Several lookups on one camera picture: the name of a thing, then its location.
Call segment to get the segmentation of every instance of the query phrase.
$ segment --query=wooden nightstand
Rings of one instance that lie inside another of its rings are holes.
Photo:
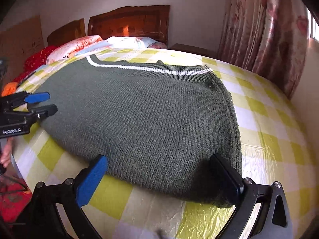
[[[187,53],[192,53],[192,54],[196,54],[196,55],[200,55],[200,56],[204,56],[204,57],[209,56],[208,50],[205,48],[183,45],[183,44],[178,44],[178,43],[171,46],[169,49],[187,52]]]

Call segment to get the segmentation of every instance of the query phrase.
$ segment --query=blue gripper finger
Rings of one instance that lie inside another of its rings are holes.
[[[98,184],[107,171],[107,157],[99,155],[98,161],[90,168],[90,172],[77,187],[76,202],[79,207],[89,204]]]
[[[48,92],[41,92],[41,93],[33,93],[27,96],[24,101],[27,103],[37,103],[43,102],[50,99],[50,93]]]

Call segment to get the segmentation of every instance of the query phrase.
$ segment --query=yellow and white tablecloth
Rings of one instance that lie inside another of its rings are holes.
[[[232,94],[242,146],[242,176],[261,184],[272,184],[276,180],[283,184],[293,233],[295,238],[300,237],[319,206],[318,166],[302,123],[275,85],[237,66],[184,52],[108,49],[95,53],[105,61],[155,63],[162,60],[171,65],[208,65]],[[56,71],[87,55],[46,66],[25,81],[18,92],[34,92]],[[13,155],[31,190],[39,181],[47,185],[62,183],[87,167],[86,162],[64,151],[37,124],[32,126],[30,134],[16,138]],[[214,238],[233,208],[218,209],[179,200],[105,175],[83,210],[103,238],[157,238],[155,231],[161,229],[168,238],[195,239]],[[257,210],[258,207],[243,238],[247,238]],[[67,231],[76,237],[60,206],[59,211]]]

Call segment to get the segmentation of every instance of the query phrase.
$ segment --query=white stripe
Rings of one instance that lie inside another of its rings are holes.
[[[121,65],[100,65],[97,63],[94,63],[91,59],[91,57],[87,56],[87,61],[94,67],[107,67],[107,68],[121,68],[121,69],[131,69],[131,70],[141,70],[141,71],[150,71],[150,72],[160,72],[160,73],[167,73],[172,75],[199,75],[204,74],[207,72],[212,72],[210,68],[206,68],[199,71],[169,71],[159,68],[148,68],[148,67],[134,67],[134,66],[121,66]]]

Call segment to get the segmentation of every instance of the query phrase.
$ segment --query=pink curtain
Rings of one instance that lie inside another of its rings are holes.
[[[218,59],[259,74],[291,98],[308,44],[301,0],[227,0]]]

